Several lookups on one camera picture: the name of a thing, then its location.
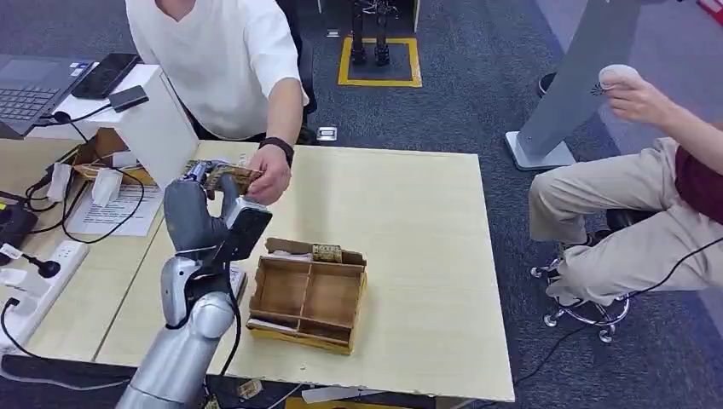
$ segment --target man's hand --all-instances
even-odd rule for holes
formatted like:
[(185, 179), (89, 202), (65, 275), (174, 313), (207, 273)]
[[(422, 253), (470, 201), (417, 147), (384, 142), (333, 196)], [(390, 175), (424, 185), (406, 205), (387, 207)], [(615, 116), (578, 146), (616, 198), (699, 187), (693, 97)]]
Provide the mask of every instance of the man's hand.
[(662, 127), (678, 106), (643, 78), (616, 76), (606, 79), (612, 88), (605, 92), (612, 111), (620, 118)]
[(284, 151), (275, 145), (266, 145), (253, 155), (251, 169), (261, 170), (263, 175), (252, 182), (246, 195), (262, 205), (271, 205), (289, 187), (292, 171), (286, 162)]

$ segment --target smartphone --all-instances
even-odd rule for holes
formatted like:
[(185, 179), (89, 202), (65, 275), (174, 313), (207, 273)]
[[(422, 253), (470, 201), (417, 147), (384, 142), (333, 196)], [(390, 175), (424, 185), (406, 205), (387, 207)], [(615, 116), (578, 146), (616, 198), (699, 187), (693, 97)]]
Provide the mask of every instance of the smartphone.
[(86, 100), (105, 100), (139, 60), (140, 57), (136, 54), (106, 55), (106, 58), (76, 85), (72, 96)]

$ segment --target laptop keyboard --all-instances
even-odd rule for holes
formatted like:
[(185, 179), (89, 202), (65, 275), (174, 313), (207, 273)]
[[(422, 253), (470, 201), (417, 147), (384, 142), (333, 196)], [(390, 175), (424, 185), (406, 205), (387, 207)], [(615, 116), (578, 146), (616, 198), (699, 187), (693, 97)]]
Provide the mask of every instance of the laptop keyboard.
[(31, 120), (58, 92), (57, 88), (0, 88), (0, 120)]

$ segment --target knee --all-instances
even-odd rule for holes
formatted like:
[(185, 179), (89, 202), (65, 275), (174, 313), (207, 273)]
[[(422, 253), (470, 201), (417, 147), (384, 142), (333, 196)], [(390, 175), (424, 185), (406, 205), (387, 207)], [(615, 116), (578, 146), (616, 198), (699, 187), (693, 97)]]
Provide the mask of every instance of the knee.
[(529, 187), (529, 202), (546, 201), (557, 190), (559, 183), (559, 178), (552, 171), (535, 176)]
[(606, 262), (588, 262), (585, 257), (568, 257), (560, 273), (572, 294), (586, 301), (607, 303), (612, 279)]

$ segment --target light wood tabletop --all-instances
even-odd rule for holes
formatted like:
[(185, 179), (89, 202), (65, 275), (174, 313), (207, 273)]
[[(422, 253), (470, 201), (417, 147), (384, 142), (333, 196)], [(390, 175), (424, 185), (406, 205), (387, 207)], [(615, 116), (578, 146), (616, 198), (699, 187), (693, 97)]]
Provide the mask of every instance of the light wood tabletop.
[[(256, 146), (205, 141), (196, 158), (235, 161)], [(264, 238), (241, 263), (250, 274), (240, 302), (244, 322), (265, 238), (337, 244), (368, 261), (355, 349), (335, 355), (254, 339), (244, 329), (228, 374), (514, 400), (477, 156), (298, 147), (292, 172), (289, 190), (269, 207), (274, 219)], [(211, 202), (211, 211), (220, 204)], [(140, 364), (164, 325), (160, 272), (173, 253), (163, 223), (97, 362)], [(220, 370), (233, 338), (232, 329), (211, 372)]]
[[(77, 141), (68, 140), (0, 140), (0, 190), (24, 195), (28, 187), (43, 177), (48, 165), (77, 145)], [(45, 202), (33, 204), (37, 207), (47, 205)], [(61, 214), (62, 205), (42, 213), (36, 229), (57, 223)], [(90, 245), (88, 256), (26, 347), (50, 358), (92, 361), (162, 219), (162, 211), (159, 211), (145, 237), (111, 236)], [(79, 234), (78, 237), (90, 240), (98, 236)], [(57, 228), (31, 236), (22, 250), (43, 260), (65, 239), (63, 231)], [(7, 267), (34, 269), (25, 260), (12, 262)], [(2, 305), (8, 296), (9, 289), (0, 286)]]

